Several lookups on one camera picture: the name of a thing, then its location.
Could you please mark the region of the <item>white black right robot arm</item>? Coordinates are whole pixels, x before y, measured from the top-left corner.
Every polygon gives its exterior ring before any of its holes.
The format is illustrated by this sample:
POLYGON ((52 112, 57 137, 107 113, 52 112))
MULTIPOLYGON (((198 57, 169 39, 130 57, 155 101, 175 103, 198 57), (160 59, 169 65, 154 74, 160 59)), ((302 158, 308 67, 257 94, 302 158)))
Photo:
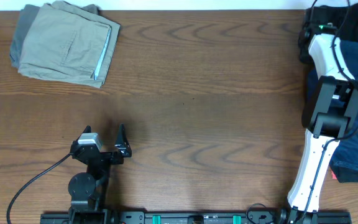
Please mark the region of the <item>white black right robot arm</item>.
POLYGON ((339 143, 355 135, 358 115, 358 81, 347 68, 340 49, 339 29, 306 22, 298 44, 313 59, 317 85, 307 101, 301 122, 305 147, 293 187, 288 193, 288 213, 279 223, 350 223, 348 212, 321 212, 319 196, 339 143))

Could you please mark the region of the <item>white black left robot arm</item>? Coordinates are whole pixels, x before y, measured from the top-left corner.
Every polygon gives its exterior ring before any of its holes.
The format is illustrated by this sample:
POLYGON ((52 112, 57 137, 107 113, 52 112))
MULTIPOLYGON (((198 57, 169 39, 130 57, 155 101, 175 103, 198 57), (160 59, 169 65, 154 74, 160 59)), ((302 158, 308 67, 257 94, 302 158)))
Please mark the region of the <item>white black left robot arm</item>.
POLYGON ((102 152, 98 133, 87 126, 71 144, 70 155, 87 166, 86 172, 74 175, 69 184, 71 195, 69 223, 119 223, 117 212, 104 207, 111 166, 121 165, 132 156, 132 149, 121 123, 113 152, 102 152))

